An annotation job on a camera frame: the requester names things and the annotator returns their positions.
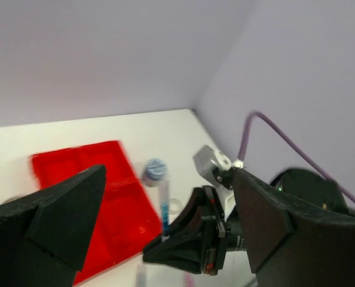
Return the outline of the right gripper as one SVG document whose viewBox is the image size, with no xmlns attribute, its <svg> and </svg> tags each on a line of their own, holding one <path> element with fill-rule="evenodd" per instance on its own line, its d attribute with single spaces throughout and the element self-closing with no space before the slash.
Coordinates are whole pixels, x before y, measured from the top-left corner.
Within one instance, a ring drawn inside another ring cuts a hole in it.
<svg viewBox="0 0 355 287">
<path fill-rule="evenodd" d="M 209 209 L 215 219 L 211 233 L 207 228 Z M 246 251 L 234 193 L 224 187 L 195 187 L 170 229 L 181 231 L 166 240 L 160 234 L 151 240 L 142 251 L 145 263 L 217 275 L 228 252 Z"/>
</svg>

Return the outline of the blue pen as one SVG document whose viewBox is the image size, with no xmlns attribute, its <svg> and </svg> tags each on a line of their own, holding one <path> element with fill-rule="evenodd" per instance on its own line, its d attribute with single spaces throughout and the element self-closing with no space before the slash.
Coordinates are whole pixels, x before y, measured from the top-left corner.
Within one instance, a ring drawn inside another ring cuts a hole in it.
<svg viewBox="0 0 355 287">
<path fill-rule="evenodd" d="M 169 204 L 164 202 L 161 204 L 161 241 L 165 241 L 170 236 L 169 224 Z"/>
</svg>

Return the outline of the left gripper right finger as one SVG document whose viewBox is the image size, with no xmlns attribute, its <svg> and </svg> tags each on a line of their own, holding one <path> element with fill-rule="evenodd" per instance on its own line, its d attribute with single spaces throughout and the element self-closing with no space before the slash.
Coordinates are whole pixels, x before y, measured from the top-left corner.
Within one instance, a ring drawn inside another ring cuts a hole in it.
<svg viewBox="0 0 355 287">
<path fill-rule="evenodd" d="M 355 286 L 355 217 L 279 192 L 243 169 L 233 185 L 259 286 Z"/>
</svg>

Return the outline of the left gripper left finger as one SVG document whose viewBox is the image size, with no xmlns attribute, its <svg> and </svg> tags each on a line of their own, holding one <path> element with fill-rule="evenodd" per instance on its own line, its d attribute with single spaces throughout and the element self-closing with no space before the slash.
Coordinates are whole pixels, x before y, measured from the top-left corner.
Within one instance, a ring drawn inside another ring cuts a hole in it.
<svg viewBox="0 0 355 287">
<path fill-rule="evenodd" d="M 82 270 L 106 184 L 92 166 L 0 205 L 0 286 L 72 286 Z"/>
</svg>

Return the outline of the clear pen cap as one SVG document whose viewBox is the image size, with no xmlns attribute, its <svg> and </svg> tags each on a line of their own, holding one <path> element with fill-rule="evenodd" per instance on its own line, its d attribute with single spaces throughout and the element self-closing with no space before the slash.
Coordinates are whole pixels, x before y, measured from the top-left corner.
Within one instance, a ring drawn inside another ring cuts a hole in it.
<svg viewBox="0 0 355 287">
<path fill-rule="evenodd" d="M 168 206 L 170 201 L 170 185 L 169 180 L 163 180 L 158 186 L 160 206 Z"/>
</svg>

